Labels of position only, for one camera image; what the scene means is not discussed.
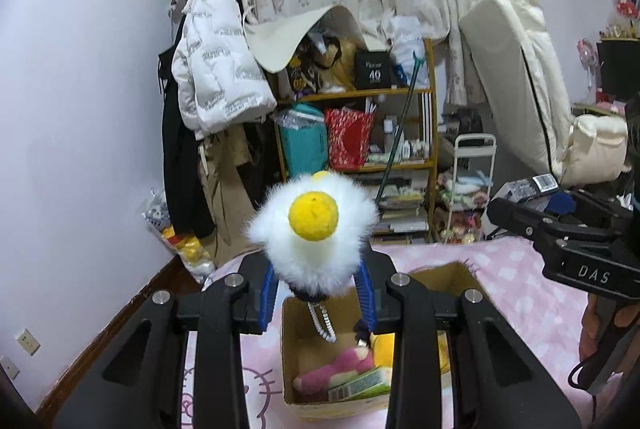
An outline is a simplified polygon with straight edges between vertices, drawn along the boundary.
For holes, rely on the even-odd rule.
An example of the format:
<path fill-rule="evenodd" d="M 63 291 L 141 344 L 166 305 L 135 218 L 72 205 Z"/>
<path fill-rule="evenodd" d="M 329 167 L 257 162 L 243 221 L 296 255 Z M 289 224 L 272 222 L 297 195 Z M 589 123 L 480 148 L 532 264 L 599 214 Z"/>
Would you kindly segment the person right hand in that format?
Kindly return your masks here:
<path fill-rule="evenodd" d="M 597 306 L 599 298 L 595 295 L 588 296 L 588 305 L 582 316 L 582 332 L 579 339 L 579 358 L 583 361 L 598 349 L 598 334 L 601 325 L 601 316 L 598 314 Z M 639 305 L 627 305 L 620 309 L 615 316 L 615 325 L 617 327 L 627 327 L 634 319 L 639 319 Z M 639 333 L 634 335 L 626 354 L 617 366 L 616 374 L 627 375 L 634 364 L 637 362 L 640 353 Z"/>

